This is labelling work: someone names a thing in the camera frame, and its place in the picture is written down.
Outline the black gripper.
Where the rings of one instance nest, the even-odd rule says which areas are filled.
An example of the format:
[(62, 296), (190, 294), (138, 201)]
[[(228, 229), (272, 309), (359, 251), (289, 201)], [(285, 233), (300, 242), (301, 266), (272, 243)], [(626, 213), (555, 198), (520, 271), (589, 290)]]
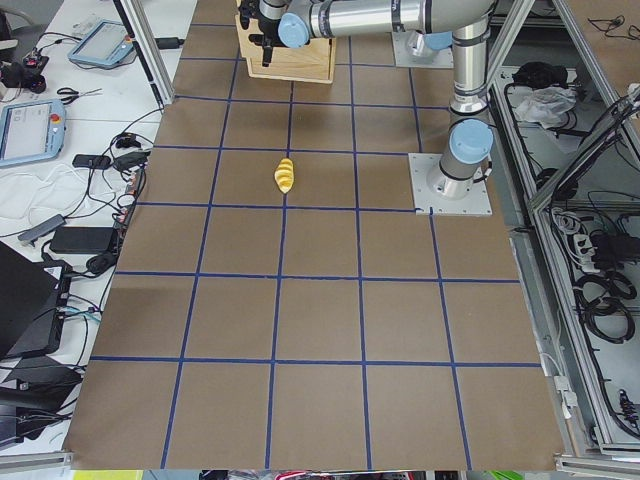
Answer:
[(280, 45), (278, 26), (280, 22), (280, 2), (277, 0), (242, 0), (239, 5), (240, 24), (244, 30), (249, 28), (251, 20), (256, 20), (258, 34), (250, 34), (249, 41), (262, 47), (263, 67), (269, 67), (273, 48)]

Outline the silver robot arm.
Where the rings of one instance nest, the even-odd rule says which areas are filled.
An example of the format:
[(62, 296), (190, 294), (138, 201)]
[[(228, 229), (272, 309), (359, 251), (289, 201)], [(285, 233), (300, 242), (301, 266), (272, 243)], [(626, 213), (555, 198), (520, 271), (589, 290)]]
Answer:
[(406, 49), (412, 57), (426, 58), (450, 48), (452, 44), (453, 34), (451, 31), (430, 34), (413, 31), (406, 40)]
[(399, 66), (452, 68), (452, 125), (443, 155), (428, 172), (431, 191), (461, 200), (484, 180), (493, 134), (481, 120), (487, 108), (487, 42), (493, 1), (241, 1), (242, 29), (252, 22), (250, 42), (268, 66), (277, 48), (302, 48), (315, 39), (389, 33)]

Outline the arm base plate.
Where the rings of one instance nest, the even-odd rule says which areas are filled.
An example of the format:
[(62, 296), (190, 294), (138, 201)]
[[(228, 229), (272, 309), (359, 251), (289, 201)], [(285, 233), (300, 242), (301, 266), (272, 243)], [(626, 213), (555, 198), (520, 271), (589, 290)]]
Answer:
[(402, 68), (452, 69), (451, 32), (421, 34), (392, 33), (395, 65)]
[(486, 181), (480, 168), (471, 179), (453, 180), (440, 169), (441, 154), (410, 153), (414, 211), (417, 215), (492, 215)]

